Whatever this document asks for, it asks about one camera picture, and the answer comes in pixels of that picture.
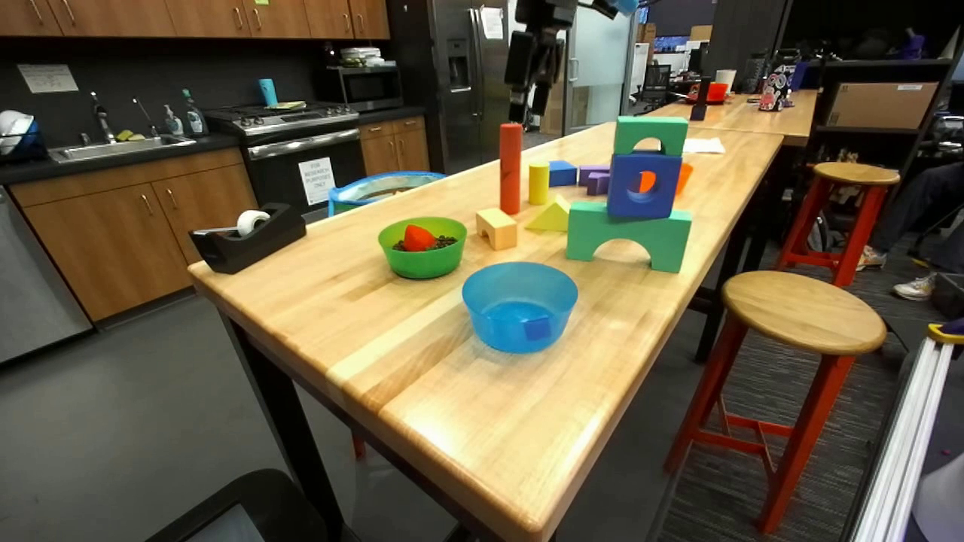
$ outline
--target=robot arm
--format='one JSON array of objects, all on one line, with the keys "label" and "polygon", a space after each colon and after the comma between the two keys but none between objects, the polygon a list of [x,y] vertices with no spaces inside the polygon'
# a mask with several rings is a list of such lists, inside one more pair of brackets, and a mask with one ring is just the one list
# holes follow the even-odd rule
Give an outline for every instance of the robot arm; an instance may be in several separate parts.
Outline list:
[{"label": "robot arm", "polygon": [[[508,85],[508,120],[523,124],[527,129],[543,127],[547,90],[564,67],[564,44],[561,30],[568,30],[574,23],[574,9],[588,5],[579,0],[519,0],[516,23],[527,30],[516,30],[508,44],[508,62],[504,82]],[[593,0],[590,9],[613,18],[613,0]]]}]

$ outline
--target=green bowl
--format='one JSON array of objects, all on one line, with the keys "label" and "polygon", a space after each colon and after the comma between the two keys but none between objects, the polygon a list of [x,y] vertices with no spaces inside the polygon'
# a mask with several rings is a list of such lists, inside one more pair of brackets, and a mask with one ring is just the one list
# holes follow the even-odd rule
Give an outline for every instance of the green bowl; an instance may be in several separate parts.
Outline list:
[{"label": "green bowl", "polygon": [[[447,238],[456,238],[456,241],[447,244],[447,247],[407,254],[407,249],[398,247],[407,227],[423,227],[430,236],[447,236]],[[430,276],[447,276],[461,266],[463,236],[466,236],[466,230],[458,221],[409,217],[409,221],[398,221],[398,224],[385,227],[378,233],[378,244],[382,244],[385,259],[389,259],[389,268],[398,276],[430,282]]]}]

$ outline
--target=wooden stool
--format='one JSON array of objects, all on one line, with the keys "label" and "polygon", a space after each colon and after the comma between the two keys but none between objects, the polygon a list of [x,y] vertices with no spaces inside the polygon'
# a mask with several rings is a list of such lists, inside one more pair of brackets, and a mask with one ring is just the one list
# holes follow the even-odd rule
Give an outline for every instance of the wooden stool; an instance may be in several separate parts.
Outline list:
[{"label": "wooden stool", "polygon": [[[759,454],[771,485],[759,515],[759,531],[771,532],[790,505],[794,482],[804,473],[822,422],[834,410],[853,362],[873,354],[883,343],[885,328],[883,320],[847,289],[790,271],[738,273],[727,282],[724,301],[729,316],[721,343],[690,400],[687,420],[667,458],[667,469],[675,473],[692,444]],[[819,370],[793,429],[735,417],[724,406],[724,383],[748,332],[759,332],[819,356]],[[724,432],[704,429],[713,406],[721,406]],[[754,441],[735,438],[732,429],[749,429]],[[790,441],[779,464],[765,446],[767,434]]]},{"label": "wooden stool", "polygon": [[[822,266],[834,271],[834,284],[847,289],[853,284],[854,261],[861,259],[861,249],[869,241],[885,192],[898,181],[901,174],[896,169],[880,169],[867,163],[816,163],[812,185],[779,249],[779,268]],[[811,227],[816,224],[822,204],[830,198],[834,186],[839,185],[861,191],[854,224],[848,230],[842,254],[812,254],[808,247]]]}]

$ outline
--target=cabinet door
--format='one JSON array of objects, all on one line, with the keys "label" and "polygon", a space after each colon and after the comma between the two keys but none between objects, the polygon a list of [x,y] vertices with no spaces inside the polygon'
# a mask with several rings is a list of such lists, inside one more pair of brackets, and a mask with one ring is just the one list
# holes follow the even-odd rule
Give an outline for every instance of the cabinet door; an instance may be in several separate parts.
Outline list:
[{"label": "cabinet door", "polygon": [[271,4],[250,4],[250,30],[253,36],[279,36],[297,40],[307,36],[303,4],[302,0],[271,0]]},{"label": "cabinet door", "polygon": [[166,0],[177,36],[250,36],[242,0]]},{"label": "cabinet door", "polygon": [[311,36],[315,40],[350,40],[351,14],[346,0],[303,0]]},{"label": "cabinet door", "polygon": [[154,185],[183,261],[202,259],[189,230],[234,227],[238,213],[255,209],[244,167],[197,173]]},{"label": "cabinet door", "polygon": [[62,36],[176,36],[166,0],[49,0]]},{"label": "cabinet door", "polygon": [[59,27],[45,0],[10,0],[0,36],[59,36]]},{"label": "cabinet door", "polygon": [[404,169],[427,169],[427,145],[424,145],[424,120],[407,118],[398,129],[399,167]]},{"label": "cabinet door", "polygon": [[356,40],[389,40],[385,0],[351,0]]},{"label": "cabinet door", "polygon": [[149,186],[59,198],[23,213],[95,322],[189,287]]},{"label": "cabinet door", "polygon": [[378,174],[378,173],[394,173],[398,169],[394,134],[398,134],[394,124],[360,127],[365,174]]}]

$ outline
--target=sink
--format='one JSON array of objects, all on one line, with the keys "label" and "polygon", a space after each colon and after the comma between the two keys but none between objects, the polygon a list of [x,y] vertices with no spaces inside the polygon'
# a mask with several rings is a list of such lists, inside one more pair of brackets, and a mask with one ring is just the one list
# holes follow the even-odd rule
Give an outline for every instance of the sink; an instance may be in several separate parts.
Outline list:
[{"label": "sink", "polygon": [[177,141],[163,141],[163,140],[132,140],[132,141],[116,141],[116,145],[68,145],[68,148],[50,148],[54,163],[91,163],[91,161],[108,161],[108,157],[128,157],[128,155],[155,155],[168,148],[192,148],[198,145],[197,140],[177,140]]}]

